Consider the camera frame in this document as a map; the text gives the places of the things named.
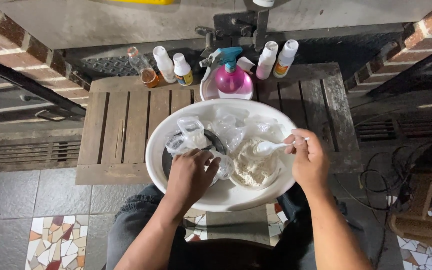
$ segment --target tabletop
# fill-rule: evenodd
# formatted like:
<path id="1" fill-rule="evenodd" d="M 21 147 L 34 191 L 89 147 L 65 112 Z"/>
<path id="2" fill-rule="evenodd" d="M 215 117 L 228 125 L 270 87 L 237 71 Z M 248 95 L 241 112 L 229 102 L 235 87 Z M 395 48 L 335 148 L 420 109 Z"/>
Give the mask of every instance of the tabletop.
<path id="1" fill-rule="evenodd" d="M 321 139 L 330 173 L 363 170 L 350 108 L 337 63 L 292 65 L 284 78 L 252 77 L 253 100 L 285 113 Z M 148 138 L 171 113 L 201 102 L 199 84 L 160 80 L 146 88 L 138 76 L 93 81 L 76 169 L 77 185 L 151 183 L 145 164 Z"/>

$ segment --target jeans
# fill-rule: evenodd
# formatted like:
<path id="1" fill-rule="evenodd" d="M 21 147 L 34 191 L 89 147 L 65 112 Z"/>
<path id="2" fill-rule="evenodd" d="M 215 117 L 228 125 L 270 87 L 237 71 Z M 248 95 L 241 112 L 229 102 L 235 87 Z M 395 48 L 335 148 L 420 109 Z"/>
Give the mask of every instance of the jeans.
<path id="1" fill-rule="evenodd" d="M 126 249 L 147 224 L 163 193 L 151 184 L 141 193 L 126 199 L 117 213 L 113 227 L 108 234 L 106 270 L 113 270 Z M 295 183 L 285 194 L 277 198 L 279 205 L 289 220 L 281 239 L 271 255 L 265 260 L 264 269 L 315 270 L 315 246 L 311 213 L 301 187 Z M 186 230 L 178 226 L 169 255 L 169 270 L 201 269 L 195 267 L 194 256 L 190 259 L 189 244 L 184 240 Z"/>

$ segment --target white bottle cap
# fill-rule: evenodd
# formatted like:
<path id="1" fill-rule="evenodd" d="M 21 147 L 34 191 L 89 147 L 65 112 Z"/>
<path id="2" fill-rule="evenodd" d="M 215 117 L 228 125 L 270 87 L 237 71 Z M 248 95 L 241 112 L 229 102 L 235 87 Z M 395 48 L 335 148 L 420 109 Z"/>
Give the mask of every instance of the white bottle cap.
<path id="1" fill-rule="evenodd" d="M 281 51 L 281 53 L 285 57 L 291 58 L 296 54 L 299 46 L 300 45 L 296 40 L 290 39 L 290 40 L 286 41 L 286 43 L 284 44 L 284 47 L 283 47 L 283 50 Z"/>
<path id="2" fill-rule="evenodd" d="M 154 60 L 156 60 L 157 63 L 161 63 L 167 60 L 171 61 L 168 52 L 163 46 L 154 47 L 153 55 L 154 55 Z"/>
<path id="3" fill-rule="evenodd" d="M 173 60 L 175 66 L 181 66 L 186 63 L 186 59 L 184 58 L 184 55 L 181 52 L 174 54 Z"/>
<path id="4" fill-rule="evenodd" d="M 272 7 L 275 0 L 252 0 L 252 2 L 261 7 Z"/>
<path id="5" fill-rule="evenodd" d="M 278 44 L 274 41 L 266 42 L 264 49 L 262 49 L 261 55 L 265 57 L 276 57 L 278 54 Z"/>

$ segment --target white plastic spoon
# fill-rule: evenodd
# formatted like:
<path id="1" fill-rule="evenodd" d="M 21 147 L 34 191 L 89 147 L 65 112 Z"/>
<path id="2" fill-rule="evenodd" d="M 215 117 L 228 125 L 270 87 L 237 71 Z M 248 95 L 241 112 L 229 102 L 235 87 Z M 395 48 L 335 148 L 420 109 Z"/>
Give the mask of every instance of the white plastic spoon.
<path id="1" fill-rule="evenodd" d="M 292 145 L 292 144 L 285 144 L 285 143 L 275 144 L 275 143 L 272 143 L 269 141 L 261 142 L 256 147 L 255 155 L 257 155 L 259 157 L 269 156 L 276 149 L 281 148 L 281 147 L 285 147 L 288 145 Z"/>

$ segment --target pink spray bottle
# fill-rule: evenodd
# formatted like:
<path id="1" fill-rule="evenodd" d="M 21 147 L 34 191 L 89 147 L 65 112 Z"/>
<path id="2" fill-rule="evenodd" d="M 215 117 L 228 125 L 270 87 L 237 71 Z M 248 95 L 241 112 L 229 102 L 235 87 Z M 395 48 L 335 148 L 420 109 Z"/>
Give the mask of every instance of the pink spray bottle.
<path id="1" fill-rule="evenodd" d="M 225 94 L 233 94 L 243 87 L 245 72 L 236 65 L 236 56 L 243 51 L 242 47 L 219 48 L 210 54 L 210 57 L 200 62 L 201 67 L 217 63 L 222 65 L 216 71 L 215 83 L 219 91 Z M 207 79 L 211 68 L 208 68 L 202 82 Z"/>

